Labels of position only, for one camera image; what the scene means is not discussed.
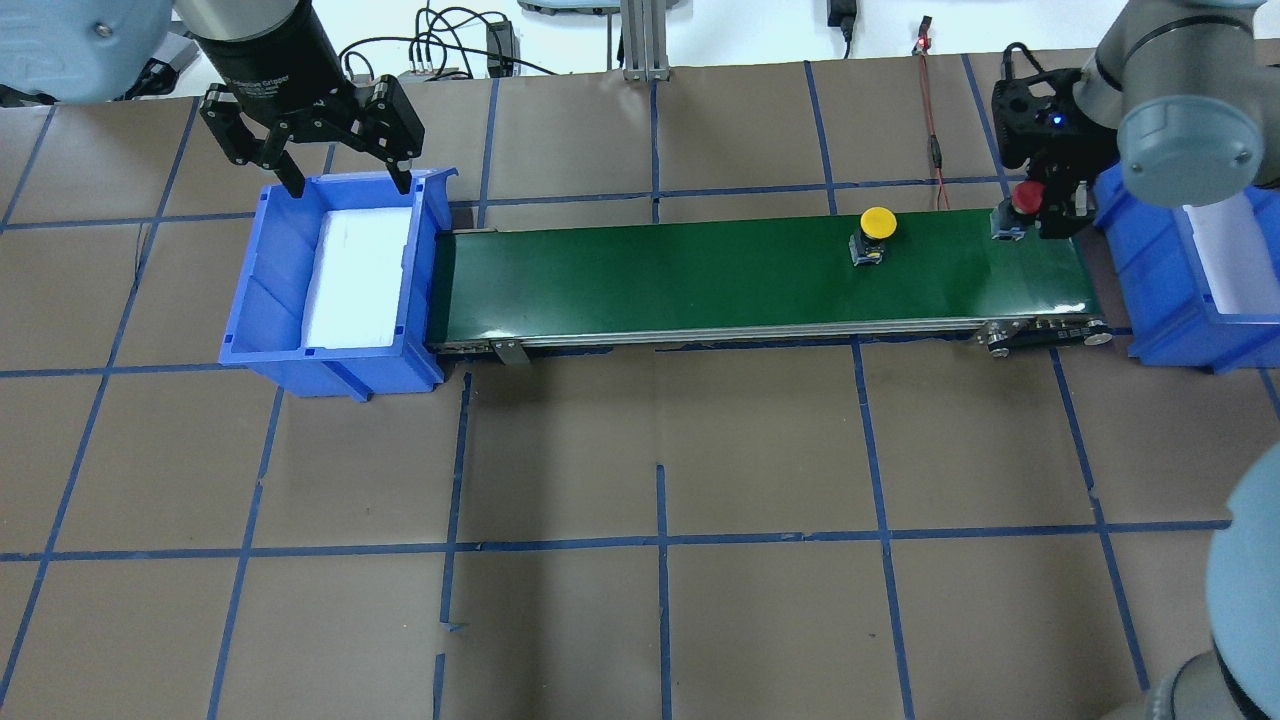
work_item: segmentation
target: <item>white background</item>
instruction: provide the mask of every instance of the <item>white background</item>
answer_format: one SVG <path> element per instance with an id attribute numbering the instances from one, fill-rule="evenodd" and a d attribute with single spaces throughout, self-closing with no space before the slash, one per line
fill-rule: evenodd
<path id="1" fill-rule="evenodd" d="M 337 50 L 362 37 L 412 35 L 413 13 L 422 6 L 422 0 L 314 1 Z M 520 37 L 521 56 L 558 73 L 600 72 L 607 55 L 613 55 L 607 50 L 604 18 L 543 15 L 520 9 L 516 0 L 435 0 L 433 8 L 451 4 L 507 13 Z M 854 56 L 884 58 L 910 54 L 925 14 L 933 17 L 936 54 L 993 53 L 1014 41 L 1033 49 L 1093 47 L 1125 0 L 861 0 L 859 5 Z M 614 42 L 618 24 L 614 19 Z M 672 67 L 840 58 L 844 38 L 826 26 L 827 0 L 680 0 L 667 14 L 668 55 Z M 1280 37 L 1280 0 L 1258 12 L 1256 27 L 1258 37 Z M 485 47 L 479 23 L 461 29 L 460 36 L 466 46 Z M 407 70 L 406 50 L 403 42 L 360 49 L 379 74 Z M 451 65 L 456 58 L 453 54 Z M 472 64 L 481 77 L 484 58 L 474 56 Z M 198 95 L 216 79 L 201 59 L 183 77 L 178 94 Z"/>

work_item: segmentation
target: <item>red lid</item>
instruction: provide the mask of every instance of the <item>red lid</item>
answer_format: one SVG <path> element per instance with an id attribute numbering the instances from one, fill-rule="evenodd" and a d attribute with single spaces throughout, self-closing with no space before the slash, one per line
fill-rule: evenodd
<path id="1" fill-rule="evenodd" d="M 1024 215 L 1036 215 L 1044 204 L 1044 183 L 1023 181 L 1014 188 L 1014 208 Z"/>

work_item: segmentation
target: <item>white paper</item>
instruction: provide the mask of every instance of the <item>white paper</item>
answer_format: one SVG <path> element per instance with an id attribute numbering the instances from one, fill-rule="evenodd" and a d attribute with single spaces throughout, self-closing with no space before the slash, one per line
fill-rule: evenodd
<path id="1" fill-rule="evenodd" d="M 1219 313 L 1280 314 L 1280 278 L 1249 199 L 1183 209 Z"/>
<path id="2" fill-rule="evenodd" d="M 392 345 L 411 214 L 411 208 L 325 213 L 302 314 L 303 347 Z"/>

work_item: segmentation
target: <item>blue plastic bin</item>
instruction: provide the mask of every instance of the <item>blue plastic bin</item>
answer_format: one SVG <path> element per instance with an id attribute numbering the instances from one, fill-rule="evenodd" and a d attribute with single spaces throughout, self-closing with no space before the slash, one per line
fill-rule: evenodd
<path id="1" fill-rule="evenodd" d="M 387 173 L 307 178 L 301 199 L 283 186 L 262 190 L 248 251 L 236 288 L 219 363 L 243 365 L 301 397 L 429 392 L 444 374 L 424 345 L 435 234 L 451 227 L 444 186 L 453 168 L 413 174 L 401 195 Z M 301 347 L 302 314 L 324 214 L 330 210 L 406 208 L 396 337 L 388 347 Z"/>
<path id="2" fill-rule="evenodd" d="M 1247 191 L 1280 272 L 1280 201 Z M 1098 220 L 1111 243 L 1133 322 L 1129 355 L 1146 365 L 1224 373 L 1280 366 L 1280 315 L 1219 313 L 1181 209 L 1147 205 L 1124 188 L 1119 168 L 1098 178 Z"/>

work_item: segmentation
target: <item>red wire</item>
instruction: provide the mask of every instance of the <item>red wire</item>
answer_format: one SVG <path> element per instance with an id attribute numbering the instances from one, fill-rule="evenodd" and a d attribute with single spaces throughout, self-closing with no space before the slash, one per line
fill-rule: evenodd
<path id="1" fill-rule="evenodd" d="M 929 61 L 927 53 L 919 53 L 920 58 L 920 97 L 924 102 L 924 124 L 929 131 L 929 137 L 937 137 L 937 129 L 933 122 L 933 92 L 929 90 Z M 932 149 L 929 163 L 932 163 Z M 942 168 L 933 169 L 933 177 L 938 181 L 938 195 L 934 199 L 934 208 L 941 210 L 946 208 L 951 209 L 951 197 L 947 195 L 947 181 L 942 177 Z"/>

